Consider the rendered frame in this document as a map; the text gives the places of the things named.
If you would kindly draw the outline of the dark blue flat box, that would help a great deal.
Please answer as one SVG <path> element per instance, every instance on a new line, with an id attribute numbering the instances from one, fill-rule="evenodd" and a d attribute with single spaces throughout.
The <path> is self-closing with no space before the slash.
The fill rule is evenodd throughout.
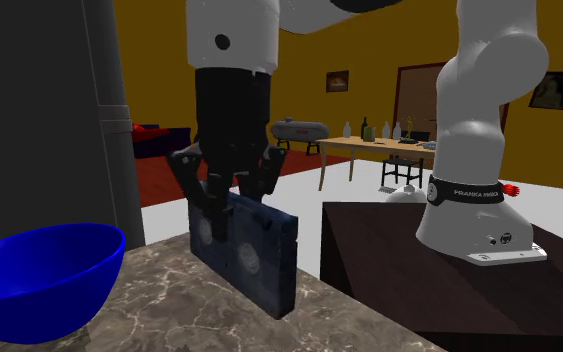
<path id="1" fill-rule="evenodd" d="M 228 194 L 225 242 L 212 238 L 203 212 L 188 204 L 190 250 L 274 319 L 293 311 L 298 218 L 235 193 Z"/>

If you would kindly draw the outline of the dark brown robot stand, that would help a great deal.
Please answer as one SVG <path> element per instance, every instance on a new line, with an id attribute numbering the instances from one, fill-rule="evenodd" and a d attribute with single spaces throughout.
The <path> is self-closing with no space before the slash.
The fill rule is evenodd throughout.
<path id="1" fill-rule="evenodd" d="M 542 262 L 481 267 L 415 233 L 421 204 L 325 202 L 320 278 L 449 352 L 563 352 L 563 239 Z"/>

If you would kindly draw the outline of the wooden dining table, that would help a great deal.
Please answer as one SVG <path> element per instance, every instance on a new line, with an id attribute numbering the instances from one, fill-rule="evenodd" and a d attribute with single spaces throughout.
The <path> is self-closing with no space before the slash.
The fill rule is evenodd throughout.
<path id="1" fill-rule="evenodd" d="M 372 152 L 390 155 L 389 159 L 383 160 L 383 170 L 381 173 L 381 181 L 386 176 L 393 175 L 395 180 L 405 177 L 407 183 L 417 179 L 418 185 L 423 184 L 423 170 L 426 160 L 433 160 L 435 151 L 433 149 L 424 148 L 425 142 L 416 142 L 414 144 L 401 143 L 399 140 L 387 138 L 375 138 L 373 141 L 364 141 L 358 136 L 335 137 L 319 140 L 321 168 L 318 190 L 321 191 L 325 180 L 325 171 L 327 167 L 327 154 L 330 148 L 338 148 L 348 150 L 350 152 L 350 166 L 348 180 L 353 179 L 355 153 Z"/>

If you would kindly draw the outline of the dark sofa with red cushion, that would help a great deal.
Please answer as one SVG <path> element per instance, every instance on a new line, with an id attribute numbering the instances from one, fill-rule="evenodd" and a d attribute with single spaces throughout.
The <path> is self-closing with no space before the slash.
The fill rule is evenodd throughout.
<path id="1" fill-rule="evenodd" d="M 132 124 L 132 142 L 136 159 L 159 157 L 191 144 L 189 127 L 161 128 L 157 124 Z"/>

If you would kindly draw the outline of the brown door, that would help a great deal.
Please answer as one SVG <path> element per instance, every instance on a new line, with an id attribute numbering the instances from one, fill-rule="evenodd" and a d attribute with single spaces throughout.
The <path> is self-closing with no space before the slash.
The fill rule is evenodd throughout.
<path id="1" fill-rule="evenodd" d="M 413 132 L 428 132 L 430 141 L 437 138 L 436 81 L 444 65 L 438 62 L 398 68 L 393 126 L 400 123 L 402 136 L 411 120 Z"/>

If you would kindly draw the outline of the blue bowl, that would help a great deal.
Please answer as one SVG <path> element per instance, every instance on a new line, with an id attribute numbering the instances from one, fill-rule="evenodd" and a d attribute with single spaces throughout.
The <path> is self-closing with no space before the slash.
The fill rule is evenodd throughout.
<path id="1" fill-rule="evenodd" d="M 119 274 L 124 234 L 65 224 L 0 240 L 0 341 L 40 344 L 86 325 Z"/>

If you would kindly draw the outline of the dark grey refrigerator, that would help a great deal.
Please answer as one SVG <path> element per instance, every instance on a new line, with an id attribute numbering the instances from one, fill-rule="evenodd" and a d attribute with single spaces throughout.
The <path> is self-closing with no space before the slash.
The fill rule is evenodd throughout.
<path id="1" fill-rule="evenodd" d="M 66 223 L 145 243 L 113 0 L 0 0 L 0 239 Z"/>

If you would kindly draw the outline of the white rounded floor object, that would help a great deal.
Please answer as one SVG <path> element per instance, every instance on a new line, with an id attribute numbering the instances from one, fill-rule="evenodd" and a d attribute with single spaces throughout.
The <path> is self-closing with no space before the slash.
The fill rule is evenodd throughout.
<path id="1" fill-rule="evenodd" d="M 413 185 L 399 187 L 385 199 L 388 203 L 426 203 L 425 192 Z"/>

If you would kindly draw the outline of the large dark wall picture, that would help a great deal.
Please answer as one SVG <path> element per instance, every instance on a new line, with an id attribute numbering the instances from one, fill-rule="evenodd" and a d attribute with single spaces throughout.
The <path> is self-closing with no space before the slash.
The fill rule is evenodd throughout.
<path id="1" fill-rule="evenodd" d="M 563 72 L 547 72 L 532 93 L 530 108 L 563 110 Z"/>

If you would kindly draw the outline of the small dark wall picture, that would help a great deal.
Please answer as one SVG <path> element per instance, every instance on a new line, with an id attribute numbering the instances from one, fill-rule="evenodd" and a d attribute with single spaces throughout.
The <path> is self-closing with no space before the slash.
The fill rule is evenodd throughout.
<path id="1" fill-rule="evenodd" d="M 326 92 L 347 92 L 349 88 L 349 71 L 335 71 L 326 74 Z"/>

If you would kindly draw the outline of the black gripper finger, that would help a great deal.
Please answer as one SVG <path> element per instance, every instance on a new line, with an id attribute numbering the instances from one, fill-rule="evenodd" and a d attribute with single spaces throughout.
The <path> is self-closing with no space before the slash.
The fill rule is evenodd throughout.
<path id="1" fill-rule="evenodd" d="M 199 208 L 211 225 L 212 238 L 219 242 L 228 239 L 227 198 L 232 184 L 230 173 L 215 169 L 207 174 L 205 187 L 197 177 L 202 153 L 195 146 L 170 152 L 166 161 L 189 202 Z"/>
<path id="2" fill-rule="evenodd" d="M 254 166 L 236 174 L 240 195 L 256 202 L 261 202 L 264 195 L 271 195 L 285 157 L 285 149 L 268 146 Z"/>

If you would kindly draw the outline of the grey barbecue grill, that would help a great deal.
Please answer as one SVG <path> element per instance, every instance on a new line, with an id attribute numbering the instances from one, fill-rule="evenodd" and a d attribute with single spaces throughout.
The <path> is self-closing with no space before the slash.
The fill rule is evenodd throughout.
<path id="1" fill-rule="evenodd" d="M 307 144 L 306 155 L 311 155 L 311 148 L 316 148 L 316 153 L 320 153 L 319 140 L 329 138 L 328 127 L 320 122 L 295 121 L 291 117 L 286 117 L 281 121 L 274 122 L 271 133 L 277 139 L 277 146 L 282 143 L 290 149 L 290 143 L 302 142 Z"/>

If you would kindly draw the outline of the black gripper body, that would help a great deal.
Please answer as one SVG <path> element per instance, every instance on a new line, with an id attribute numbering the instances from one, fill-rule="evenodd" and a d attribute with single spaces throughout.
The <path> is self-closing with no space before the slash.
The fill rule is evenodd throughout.
<path id="1" fill-rule="evenodd" d="M 208 170 L 250 171 L 268 146 L 271 76 L 240 68 L 195 71 L 199 146 Z"/>

